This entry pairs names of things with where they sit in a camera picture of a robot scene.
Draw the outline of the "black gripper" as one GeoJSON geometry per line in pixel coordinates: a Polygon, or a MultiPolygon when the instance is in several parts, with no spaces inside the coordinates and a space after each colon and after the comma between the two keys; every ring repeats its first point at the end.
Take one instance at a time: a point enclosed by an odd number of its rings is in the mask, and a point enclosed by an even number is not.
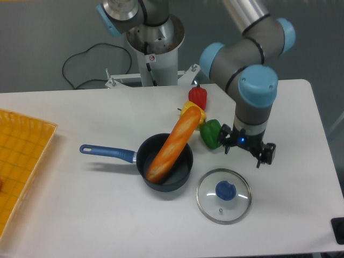
{"type": "Polygon", "coordinates": [[[276,144],[263,143],[264,133],[265,131],[256,135],[248,135],[243,130],[239,131],[235,126],[232,130],[227,124],[223,124],[218,133],[217,142],[225,148],[225,154],[228,154],[233,146],[249,151],[252,156],[257,158],[256,168],[259,168],[261,164],[271,165],[276,153],[276,144]]]}

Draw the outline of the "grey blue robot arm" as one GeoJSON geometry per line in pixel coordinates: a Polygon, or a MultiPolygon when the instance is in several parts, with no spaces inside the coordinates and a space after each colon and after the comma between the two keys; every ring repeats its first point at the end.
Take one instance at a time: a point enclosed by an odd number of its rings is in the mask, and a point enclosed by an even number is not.
{"type": "MultiPolygon", "coordinates": [[[[294,45],[295,29],[288,20],[273,18],[261,1],[223,4],[242,40],[232,47],[210,44],[199,59],[202,72],[236,103],[233,126],[223,125],[218,140],[226,149],[249,151],[258,164],[271,164],[276,146],[264,143],[263,136],[278,77],[265,63],[294,45]]],[[[177,83],[177,60],[170,53],[177,52],[185,34],[167,1],[103,1],[96,9],[111,35],[126,34],[137,53],[143,86],[177,83]]]]}

